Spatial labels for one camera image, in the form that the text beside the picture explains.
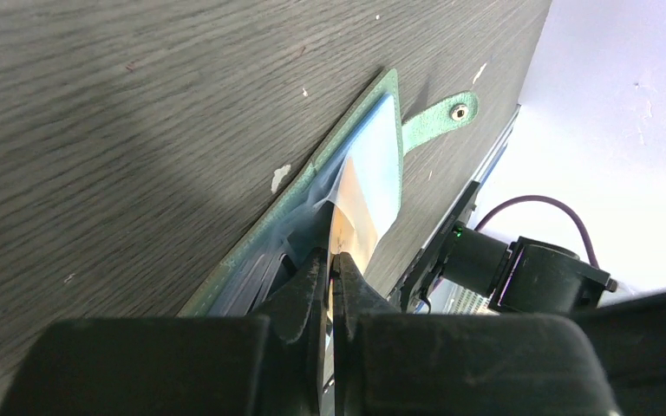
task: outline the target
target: purple cable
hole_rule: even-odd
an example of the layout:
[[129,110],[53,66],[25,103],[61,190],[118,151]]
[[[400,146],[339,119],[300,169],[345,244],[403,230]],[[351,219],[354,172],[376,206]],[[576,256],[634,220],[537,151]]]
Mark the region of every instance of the purple cable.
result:
[[588,235],[588,230],[586,230],[585,228],[584,222],[581,221],[581,218],[574,210],[571,209],[570,206],[563,204],[557,199],[543,197],[541,195],[525,195],[522,197],[509,199],[505,202],[502,202],[501,204],[494,207],[494,209],[489,211],[489,213],[485,217],[483,217],[481,221],[479,221],[478,225],[476,225],[476,228],[474,228],[474,230],[481,231],[481,229],[484,228],[486,223],[488,223],[492,218],[494,218],[496,214],[502,212],[505,208],[508,208],[512,205],[521,204],[523,202],[543,202],[545,204],[550,204],[552,206],[558,207],[563,212],[568,214],[568,217],[570,217],[573,220],[573,223],[575,223],[576,226],[578,227],[578,232],[581,234],[581,239],[584,240],[584,246],[586,249],[586,253],[588,254],[588,263],[590,263],[591,266],[599,269],[598,260],[596,259],[596,252],[593,250],[593,243],[591,242],[591,237],[589,237]]

